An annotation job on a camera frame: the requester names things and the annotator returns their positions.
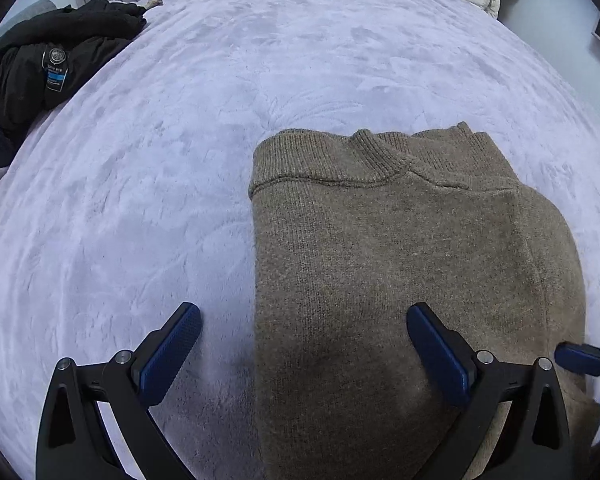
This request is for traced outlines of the tan knit sweater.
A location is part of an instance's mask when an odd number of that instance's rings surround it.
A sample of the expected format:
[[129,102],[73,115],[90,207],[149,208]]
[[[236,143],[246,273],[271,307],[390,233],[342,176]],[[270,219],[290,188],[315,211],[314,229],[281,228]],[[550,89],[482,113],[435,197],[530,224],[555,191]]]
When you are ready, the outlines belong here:
[[405,325],[424,302],[529,364],[585,333],[559,210],[468,125],[286,130],[253,155],[256,421],[271,479],[408,479],[455,418]]

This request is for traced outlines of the lavender plush bed blanket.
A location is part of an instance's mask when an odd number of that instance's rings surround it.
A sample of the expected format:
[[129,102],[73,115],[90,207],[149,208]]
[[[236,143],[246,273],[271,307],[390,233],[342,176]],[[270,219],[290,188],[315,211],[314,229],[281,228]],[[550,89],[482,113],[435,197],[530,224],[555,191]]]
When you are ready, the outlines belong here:
[[36,124],[0,181],[0,450],[34,475],[56,362],[136,346],[184,301],[204,329],[155,410],[201,479],[271,479],[256,421],[253,155],[286,130],[468,125],[559,210],[600,342],[600,121],[464,0],[163,0]]

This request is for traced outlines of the black jacket on bed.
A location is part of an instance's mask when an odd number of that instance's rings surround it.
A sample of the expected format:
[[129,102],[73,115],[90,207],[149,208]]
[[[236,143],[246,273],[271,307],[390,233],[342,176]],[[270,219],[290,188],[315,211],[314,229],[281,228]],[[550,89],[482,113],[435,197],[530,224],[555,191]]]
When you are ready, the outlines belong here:
[[0,37],[0,130],[21,144],[39,114],[71,99],[146,25],[135,3],[91,0],[12,26]]

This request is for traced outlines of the grey quilted headboard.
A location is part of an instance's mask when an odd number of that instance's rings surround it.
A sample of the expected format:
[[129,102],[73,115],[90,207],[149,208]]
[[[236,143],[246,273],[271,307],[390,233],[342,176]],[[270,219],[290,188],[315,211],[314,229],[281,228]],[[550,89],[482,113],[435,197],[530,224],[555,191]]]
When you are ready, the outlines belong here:
[[4,21],[0,25],[0,38],[4,36],[6,32],[11,30],[17,24],[30,20],[31,18],[35,18],[36,16],[56,10],[57,6],[53,1],[50,0],[38,0],[34,3],[31,3],[30,6],[27,6],[8,20]]

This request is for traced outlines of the small beige cloth item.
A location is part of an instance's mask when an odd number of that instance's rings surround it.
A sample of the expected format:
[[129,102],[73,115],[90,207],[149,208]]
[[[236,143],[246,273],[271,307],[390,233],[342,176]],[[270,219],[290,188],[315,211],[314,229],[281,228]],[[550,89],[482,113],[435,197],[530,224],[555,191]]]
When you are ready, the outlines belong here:
[[163,5],[163,1],[162,0],[146,0],[146,2],[143,4],[143,7],[146,10],[150,10],[155,8],[156,6],[162,6]]

